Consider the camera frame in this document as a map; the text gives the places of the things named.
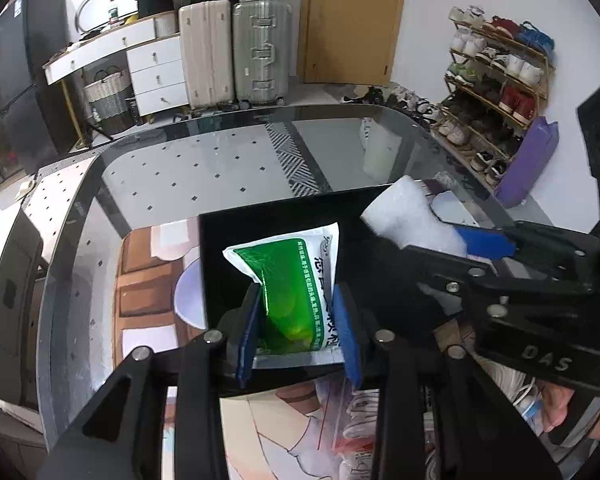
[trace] red sneaker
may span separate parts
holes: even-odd
[[[513,117],[523,124],[529,124],[536,114],[536,100],[530,96],[519,92],[520,100]]]
[[[494,16],[491,23],[485,23],[483,27],[488,28],[491,32],[507,36],[512,40],[520,32],[520,26],[516,22],[506,20],[500,16]]]
[[[505,86],[498,106],[507,114],[513,113],[518,108],[522,94],[515,86]]]

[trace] silver suitcase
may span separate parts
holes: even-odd
[[[289,4],[259,0],[234,6],[235,93],[240,108],[285,103],[290,48]]]

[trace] purple bag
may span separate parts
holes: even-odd
[[[504,207],[517,206],[531,191],[558,145],[558,123],[538,117],[526,132],[525,139],[495,195]]]

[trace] blue gripper pad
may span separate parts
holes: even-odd
[[[454,227],[466,242],[468,254],[489,260],[501,260],[513,256],[516,252],[516,245],[498,231],[461,225],[454,225]]]
[[[262,304],[262,294],[256,296],[256,300],[251,305],[249,318],[244,334],[240,339],[240,349],[238,351],[238,369],[236,378],[241,388],[247,386],[247,381],[251,377],[251,368],[253,367],[253,358],[256,355],[258,339],[260,338],[260,323],[258,322],[258,312]]]
[[[351,329],[349,314],[340,291],[340,286],[333,289],[333,320],[336,323],[340,348],[344,355],[344,370],[354,388],[362,385],[362,367],[360,362],[360,346]]]

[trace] glass table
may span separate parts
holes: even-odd
[[[116,313],[123,302],[121,250],[131,232],[238,206],[381,186],[405,174],[423,181],[430,201],[450,190],[451,209],[457,213],[460,204],[474,225],[512,222],[444,146],[390,108],[262,108],[173,123],[112,144],[86,171],[48,269],[37,352],[48,447],[128,350],[116,326],[125,313]],[[174,228],[151,231],[147,257],[179,258],[182,272],[190,251],[170,258],[154,247],[154,235],[177,237]],[[191,336],[194,321],[188,321],[178,320]]]

